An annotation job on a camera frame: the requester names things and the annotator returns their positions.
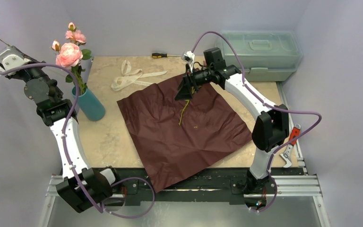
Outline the bare green flower stem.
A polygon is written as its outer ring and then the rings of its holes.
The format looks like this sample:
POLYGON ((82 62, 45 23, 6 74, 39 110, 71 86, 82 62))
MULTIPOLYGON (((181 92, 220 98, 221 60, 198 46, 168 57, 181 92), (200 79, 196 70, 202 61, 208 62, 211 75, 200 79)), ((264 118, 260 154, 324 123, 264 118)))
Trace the bare green flower stem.
POLYGON ((185 101, 186 101, 185 106, 181 109, 181 115, 180 115, 180 119, 179 119, 179 122, 178 122, 179 126, 181 126, 181 124, 182 124, 182 119, 183 119, 184 112, 186 111, 187 106, 190 103, 190 100, 185 100, 185 101))

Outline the small pink rose stem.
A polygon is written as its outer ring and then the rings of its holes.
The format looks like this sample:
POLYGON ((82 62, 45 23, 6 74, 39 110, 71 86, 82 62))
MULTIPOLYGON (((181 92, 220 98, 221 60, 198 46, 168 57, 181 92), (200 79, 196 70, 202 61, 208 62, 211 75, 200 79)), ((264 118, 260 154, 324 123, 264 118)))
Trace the small pink rose stem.
POLYGON ((76 53, 76 49, 74 48, 74 44, 65 43, 64 45, 60 45, 60 43, 55 40, 52 43, 52 49, 57 53, 55 59, 56 65, 71 70, 74 62, 78 60, 78 55, 76 53))

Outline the large pink rose stem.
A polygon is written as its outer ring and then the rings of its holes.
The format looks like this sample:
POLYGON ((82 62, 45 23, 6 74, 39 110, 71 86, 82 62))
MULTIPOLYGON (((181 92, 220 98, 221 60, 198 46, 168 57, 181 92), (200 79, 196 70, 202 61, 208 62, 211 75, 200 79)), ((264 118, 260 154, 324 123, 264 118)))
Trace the large pink rose stem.
POLYGON ((85 71, 81 62, 91 59, 91 50, 82 48, 86 44, 86 36, 73 22, 68 24, 65 39, 67 42, 63 44, 57 40, 52 43, 51 48, 56 52, 55 63, 73 73, 77 79, 79 94, 83 95, 87 90, 87 85, 81 77, 81 73, 85 71))

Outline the dark maroon wrapping paper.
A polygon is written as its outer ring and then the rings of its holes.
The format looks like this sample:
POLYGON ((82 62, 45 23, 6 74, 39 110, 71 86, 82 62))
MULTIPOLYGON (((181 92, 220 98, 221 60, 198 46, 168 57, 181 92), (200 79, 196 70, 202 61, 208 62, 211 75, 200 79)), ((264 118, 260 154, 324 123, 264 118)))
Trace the dark maroon wrapping paper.
POLYGON ((155 192, 212 166, 251 142, 251 131, 210 84, 176 101, 182 75, 136 91, 117 102, 155 192))

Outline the cream printed ribbon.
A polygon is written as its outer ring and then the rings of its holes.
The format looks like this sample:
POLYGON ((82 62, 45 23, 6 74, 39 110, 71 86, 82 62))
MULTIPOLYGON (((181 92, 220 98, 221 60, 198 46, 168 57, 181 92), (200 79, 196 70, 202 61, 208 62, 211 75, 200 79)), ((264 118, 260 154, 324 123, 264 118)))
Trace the cream printed ribbon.
POLYGON ((132 70, 131 63, 128 60, 124 60, 121 65, 121 76, 115 77, 111 84, 113 92, 120 91, 131 84, 150 86, 152 82, 141 81, 141 78, 157 77, 166 74, 167 71, 144 73, 142 69, 132 70))

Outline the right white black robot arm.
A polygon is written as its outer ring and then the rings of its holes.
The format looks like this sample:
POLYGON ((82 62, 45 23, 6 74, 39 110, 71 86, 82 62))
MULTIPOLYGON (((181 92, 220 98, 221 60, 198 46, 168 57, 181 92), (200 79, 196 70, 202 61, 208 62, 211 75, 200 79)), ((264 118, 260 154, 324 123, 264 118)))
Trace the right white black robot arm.
POLYGON ((227 65, 219 48, 204 51, 206 66, 194 68, 195 54, 191 51, 181 55, 186 71, 177 88, 175 100, 191 100, 199 87, 213 83, 233 95, 250 112, 255 120, 252 141, 256 146, 254 160, 247 172, 246 188, 259 192, 270 179, 272 157, 277 148, 289 136, 288 113, 285 105, 267 103, 267 99, 245 81, 242 71, 227 65))

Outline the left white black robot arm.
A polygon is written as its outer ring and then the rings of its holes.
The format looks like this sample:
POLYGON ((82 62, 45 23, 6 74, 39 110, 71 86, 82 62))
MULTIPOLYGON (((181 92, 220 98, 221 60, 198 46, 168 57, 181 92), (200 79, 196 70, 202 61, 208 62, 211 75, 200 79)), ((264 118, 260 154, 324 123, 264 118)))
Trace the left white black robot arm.
POLYGON ((78 213, 90 207, 103 213, 102 202, 121 190, 122 180, 112 167, 92 168, 87 163, 75 105, 63 98, 58 82, 43 71, 48 66, 30 60, 4 63, 0 74, 25 82, 25 95, 35 102, 37 114, 55 136, 63 170, 63 181, 56 185, 58 195, 78 213))

